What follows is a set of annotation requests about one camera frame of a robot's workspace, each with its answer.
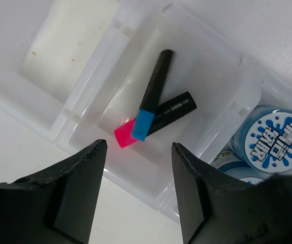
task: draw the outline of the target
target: marker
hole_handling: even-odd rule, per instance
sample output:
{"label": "marker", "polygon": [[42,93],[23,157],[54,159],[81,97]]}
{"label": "marker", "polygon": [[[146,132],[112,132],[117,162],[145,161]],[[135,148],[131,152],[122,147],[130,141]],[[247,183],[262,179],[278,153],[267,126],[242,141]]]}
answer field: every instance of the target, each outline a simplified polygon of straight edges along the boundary
{"label": "marker", "polygon": [[[197,105],[189,92],[185,92],[164,102],[158,106],[157,113],[152,121],[147,136],[177,121],[196,108]],[[138,141],[131,136],[135,121],[136,119],[133,119],[114,131],[115,137],[122,148]]]}
{"label": "marker", "polygon": [[155,117],[173,55],[174,52],[172,50],[162,51],[152,72],[132,130],[132,137],[140,141],[146,139]]}

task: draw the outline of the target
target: round container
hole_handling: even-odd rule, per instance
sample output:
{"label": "round container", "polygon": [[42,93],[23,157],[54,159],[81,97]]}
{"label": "round container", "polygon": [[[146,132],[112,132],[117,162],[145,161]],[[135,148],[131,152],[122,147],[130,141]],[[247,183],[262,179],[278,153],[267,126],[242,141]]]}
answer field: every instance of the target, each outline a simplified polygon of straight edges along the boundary
{"label": "round container", "polygon": [[292,110],[257,106],[231,139],[233,151],[264,173],[292,169]]}
{"label": "round container", "polygon": [[264,178],[231,150],[221,151],[211,163],[211,166],[236,179],[253,185],[262,182]]}

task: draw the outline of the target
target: white plastic container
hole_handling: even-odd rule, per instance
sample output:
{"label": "white plastic container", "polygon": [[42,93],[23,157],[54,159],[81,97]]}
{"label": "white plastic container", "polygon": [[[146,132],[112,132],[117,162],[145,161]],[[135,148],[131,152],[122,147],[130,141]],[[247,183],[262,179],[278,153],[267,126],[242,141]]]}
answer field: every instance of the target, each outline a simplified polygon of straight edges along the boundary
{"label": "white plastic container", "polygon": [[[61,48],[47,55],[57,45],[45,44],[54,41],[52,33],[72,14],[70,5],[59,12],[58,4],[0,1],[0,109],[71,154],[96,139],[106,139],[104,176],[176,221],[172,142],[183,143],[210,163],[260,101],[292,109],[292,87],[287,81],[271,74],[269,65],[265,68],[246,51],[235,48],[233,38],[221,36],[201,21],[203,16],[220,28],[213,17],[203,14],[202,6],[210,5],[206,1],[123,2],[97,48],[88,61],[85,56],[79,61],[79,68],[70,64],[92,49],[80,50],[80,39],[91,30],[88,25],[77,30],[81,37],[66,40],[66,55],[54,58]],[[213,13],[220,9],[209,7]],[[74,13],[79,15],[84,9],[86,6],[80,6]],[[105,12],[111,18],[115,8]],[[46,33],[51,35],[49,39],[44,39]],[[61,42],[60,33],[57,40]],[[157,56],[165,48],[176,52],[176,60],[163,101],[189,91],[198,109],[146,142],[121,149],[113,131],[136,116]],[[68,78],[67,69],[80,74],[77,81],[75,75]]]}

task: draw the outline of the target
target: pink marker cap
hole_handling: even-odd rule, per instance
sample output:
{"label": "pink marker cap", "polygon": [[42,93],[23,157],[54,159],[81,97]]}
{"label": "pink marker cap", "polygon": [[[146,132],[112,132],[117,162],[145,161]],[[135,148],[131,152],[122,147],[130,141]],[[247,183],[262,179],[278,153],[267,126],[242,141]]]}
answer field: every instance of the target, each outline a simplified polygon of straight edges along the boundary
{"label": "pink marker cap", "polygon": [[136,119],[133,119],[114,131],[114,135],[116,137],[117,142],[119,143],[121,148],[125,148],[138,140],[131,136],[132,129],[135,125]]}

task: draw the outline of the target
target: black marker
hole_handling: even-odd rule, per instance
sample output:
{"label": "black marker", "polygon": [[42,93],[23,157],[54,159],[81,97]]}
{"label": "black marker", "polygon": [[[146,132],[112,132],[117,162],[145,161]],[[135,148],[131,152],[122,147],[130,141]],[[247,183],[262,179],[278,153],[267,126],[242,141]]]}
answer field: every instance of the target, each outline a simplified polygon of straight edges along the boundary
{"label": "black marker", "polygon": [[140,141],[146,139],[155,117],[173,55],[174,52],[172,50],[162,51],[152,72],[132,130],[132,136]]}

